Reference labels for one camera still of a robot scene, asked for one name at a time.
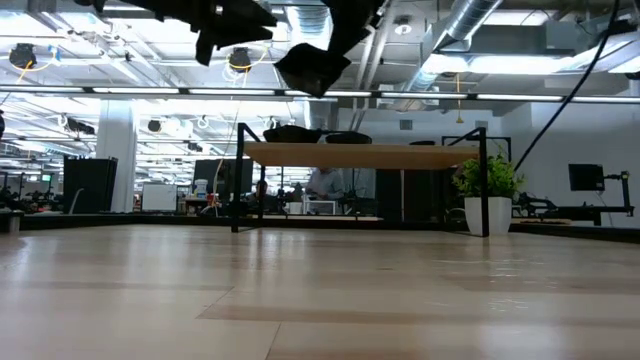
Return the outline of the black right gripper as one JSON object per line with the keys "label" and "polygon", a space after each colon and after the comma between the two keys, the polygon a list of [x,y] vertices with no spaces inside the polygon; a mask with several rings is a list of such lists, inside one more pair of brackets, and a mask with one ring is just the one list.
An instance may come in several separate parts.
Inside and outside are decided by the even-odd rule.
{"label": "black right gripper", "polygon": [[388,0],[320,0],[330,11],[334,29],[330,38],[330,57],[343,57],[366,39],[376,27]]}

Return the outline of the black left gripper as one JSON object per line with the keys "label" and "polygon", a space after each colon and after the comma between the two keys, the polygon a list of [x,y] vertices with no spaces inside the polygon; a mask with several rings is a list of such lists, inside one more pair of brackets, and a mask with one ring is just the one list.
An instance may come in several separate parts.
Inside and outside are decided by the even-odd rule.
{"label": "black left gripper", "polygon": [[223,48],[247,42],[270,40],[273,33],[264,27],[275,27],[277,19],[269,8],[255,0],[219,0],[221,15],[229,20],[247,23],[248,27],[223,28],[212,33],[213,13],[207,10],[208,0],[119,0],[154,14],[163,22],[166,17],[187,23],[190,31],[198,34],[195,59],[208,66],[214,47]]}

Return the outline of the black ceiling speaker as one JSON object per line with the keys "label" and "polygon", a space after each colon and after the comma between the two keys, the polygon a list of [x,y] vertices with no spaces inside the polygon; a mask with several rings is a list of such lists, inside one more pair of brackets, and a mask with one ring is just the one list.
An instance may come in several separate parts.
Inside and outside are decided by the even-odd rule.
{"label": "black ceiling speaker", "polygon": [[235,73],[246,73],[252,67],[251,58],[249,56],[249,49],[246,47],[236,47],[229,55],[228,67]]}
{"label": "black ceiling speaker", "polygon": [[31,69],[37,65],[34,45],[31,43],[17,43],[10,51],[9,62],[20,69]]}

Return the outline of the long ceiling light strip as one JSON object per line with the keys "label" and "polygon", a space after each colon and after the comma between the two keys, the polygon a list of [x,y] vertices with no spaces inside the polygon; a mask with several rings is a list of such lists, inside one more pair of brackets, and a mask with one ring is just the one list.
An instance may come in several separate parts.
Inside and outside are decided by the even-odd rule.
{"label": "long ceiling light strip", "polygon": [[[0,85],[0,93],[37,94],[68,97],[123,97],[123,98],[310,98],[310,95],[288,89],[252,88],[161,88],[161,87],[75,87]],[[384,100],[455,100],[494,102],[561,103],[561,95],[451,93],[451,92],[396,92],[363,90],[330,90],[324,94],[330,99],[384,99]]]}

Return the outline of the small wooden shelf black legs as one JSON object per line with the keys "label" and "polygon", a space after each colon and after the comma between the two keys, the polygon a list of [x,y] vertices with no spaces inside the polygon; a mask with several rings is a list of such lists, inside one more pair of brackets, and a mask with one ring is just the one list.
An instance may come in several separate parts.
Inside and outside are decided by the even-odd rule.
{"label": "small wooden shelf black legs", "polygon": [[237,125],[234,203],[240,200],[245,156],[261,166],[371,168],[444,171],[466,160],[479,161],[481,232],[490,236],[487,129],[477,127],[448,145],[376,145],[324,143],[268,143],[245,123]]}

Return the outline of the person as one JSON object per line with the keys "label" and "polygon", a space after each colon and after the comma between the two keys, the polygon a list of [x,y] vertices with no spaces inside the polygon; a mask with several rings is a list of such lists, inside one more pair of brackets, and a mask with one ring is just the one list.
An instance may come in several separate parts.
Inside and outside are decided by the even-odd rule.
{"label": "person", "polygon": [[267,193],[268,183],[265,180],[259,180],[256,183],[255,191],[249,196],[250,207],[259,210],[267,209],[267,204],[270,201],[270,195]]}
{"label": "person", "polygon": [[344,196],[344,181],[341,173],[333,168],[314,169],[305,193],[323,200],[339,200]]}

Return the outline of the white ceiling light panel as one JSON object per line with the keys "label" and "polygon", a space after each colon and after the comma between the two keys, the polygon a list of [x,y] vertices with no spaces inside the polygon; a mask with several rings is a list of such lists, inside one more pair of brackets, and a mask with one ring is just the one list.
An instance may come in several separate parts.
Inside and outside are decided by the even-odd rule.
{"label": "white ceiling light panel", "polygon": [[428,73],[477,73],[506,75],[549,75],[567,65],[569,58],[541,56],[481,55],[470,58],[431,55],[422,69]]}

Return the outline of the black computer monitor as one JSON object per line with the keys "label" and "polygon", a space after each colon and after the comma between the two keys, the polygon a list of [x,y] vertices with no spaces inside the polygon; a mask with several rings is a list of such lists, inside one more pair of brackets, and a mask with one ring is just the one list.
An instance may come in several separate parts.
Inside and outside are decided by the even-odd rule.
{"label": "black computer monitor", "polygon": [[[253,186],[253,166],[250,159],[242,160],[240,194],[247,194]],[[193,181],[206,180],[207,192],[214,192],[221,198],[230,198],[235,187],[236,161],[232,159],[197,160],[194,167]]]}

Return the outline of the white laptop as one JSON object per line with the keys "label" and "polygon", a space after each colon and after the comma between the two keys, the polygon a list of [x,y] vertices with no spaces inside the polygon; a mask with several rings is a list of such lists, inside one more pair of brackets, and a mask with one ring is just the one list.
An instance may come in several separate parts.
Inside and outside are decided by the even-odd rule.
{"label": "white laptop", "polygon": [[305,200],[302,205],[305,215],[336,215],[337,210],[337,202],[333,200]]}

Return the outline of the white board panel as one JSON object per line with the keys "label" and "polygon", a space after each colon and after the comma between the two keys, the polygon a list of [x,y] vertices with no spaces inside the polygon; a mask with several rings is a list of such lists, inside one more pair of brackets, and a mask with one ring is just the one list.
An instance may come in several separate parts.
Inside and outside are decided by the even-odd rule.
{"label": "white board panel", "polygon": [[177,194],[176,185],[147,183],[142,189],[141,211],[175,212]]}

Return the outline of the black ceiling projector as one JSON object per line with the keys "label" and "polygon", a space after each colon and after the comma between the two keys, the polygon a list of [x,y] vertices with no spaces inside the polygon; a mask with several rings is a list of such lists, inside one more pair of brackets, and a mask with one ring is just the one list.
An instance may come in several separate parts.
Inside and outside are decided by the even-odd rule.
{"label": "black ceiling projector", "polygon": [[95,128],[73,118],[66,119],[65,129],[76,134],[95,135]]}

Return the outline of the green plant in white pot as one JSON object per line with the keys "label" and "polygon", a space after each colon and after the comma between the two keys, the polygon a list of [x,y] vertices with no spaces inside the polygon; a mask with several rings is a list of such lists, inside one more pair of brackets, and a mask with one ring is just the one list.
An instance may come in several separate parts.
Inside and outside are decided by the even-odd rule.
{"label": "green plant in white pot", "polygon": [[[512,219],[514,196],[524,182],[514,166],[499,153],[487,158],[488,228],[490,235],[506,235]],[[480,162],[465,161],[453,176],[453,184],[464,199],[465,220],[471,234],[482,235]]]}

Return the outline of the black partition panel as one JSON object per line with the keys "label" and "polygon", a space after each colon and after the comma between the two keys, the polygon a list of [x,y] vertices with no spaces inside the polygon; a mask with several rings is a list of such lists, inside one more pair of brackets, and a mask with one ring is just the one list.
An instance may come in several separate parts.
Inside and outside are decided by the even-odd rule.
{"label": "black partition panel", "polygon": [[63,212],[65,214],[110,212],[117,159],[65,157],[63,164]]}

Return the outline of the black monitor on stand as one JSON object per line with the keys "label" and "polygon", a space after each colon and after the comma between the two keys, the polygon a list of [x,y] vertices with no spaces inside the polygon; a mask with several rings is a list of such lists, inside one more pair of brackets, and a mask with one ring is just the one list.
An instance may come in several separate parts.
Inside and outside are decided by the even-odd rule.
{"label": "black monitor on stand", "polygon": [[569,183],[572,191],[604,191],[604,170],[597,164],[569,164]]}

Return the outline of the black robot work table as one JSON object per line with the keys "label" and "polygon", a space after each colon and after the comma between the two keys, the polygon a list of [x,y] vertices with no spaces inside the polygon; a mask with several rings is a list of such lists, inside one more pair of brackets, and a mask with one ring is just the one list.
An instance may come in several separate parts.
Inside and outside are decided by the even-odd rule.
{"label": "black robot work table", "polygon": [[514,203],[514,210],[520,218],[560,219],[569,221],[587,221],[601,226],[602,214],[622,213],[628,217],[634,215],[634,206],[587,205],[558,206],[548,199],[539,199],[520,193]]}

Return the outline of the silver spiral air duct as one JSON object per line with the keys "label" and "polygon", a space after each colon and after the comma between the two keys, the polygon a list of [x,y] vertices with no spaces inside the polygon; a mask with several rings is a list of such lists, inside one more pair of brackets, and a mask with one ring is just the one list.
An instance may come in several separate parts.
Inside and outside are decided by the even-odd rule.
{"label": "silver spiral air duct", "polygon": [[[327,50],[333,24],[329,9],[324,6],[291,6],[286,8],[292,46],[308,43]],[[310,129],[328,129],[333,103],[326,100],[302,100],[304,123]]]}

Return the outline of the small grey post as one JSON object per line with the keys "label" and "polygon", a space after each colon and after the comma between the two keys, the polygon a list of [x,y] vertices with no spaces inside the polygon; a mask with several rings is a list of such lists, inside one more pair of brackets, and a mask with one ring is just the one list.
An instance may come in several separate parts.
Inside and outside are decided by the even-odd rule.
{"label": "small grey post", "polygon": [[0,209],[0,234],[16,233],[20,230],[24,213],[19,210]]}

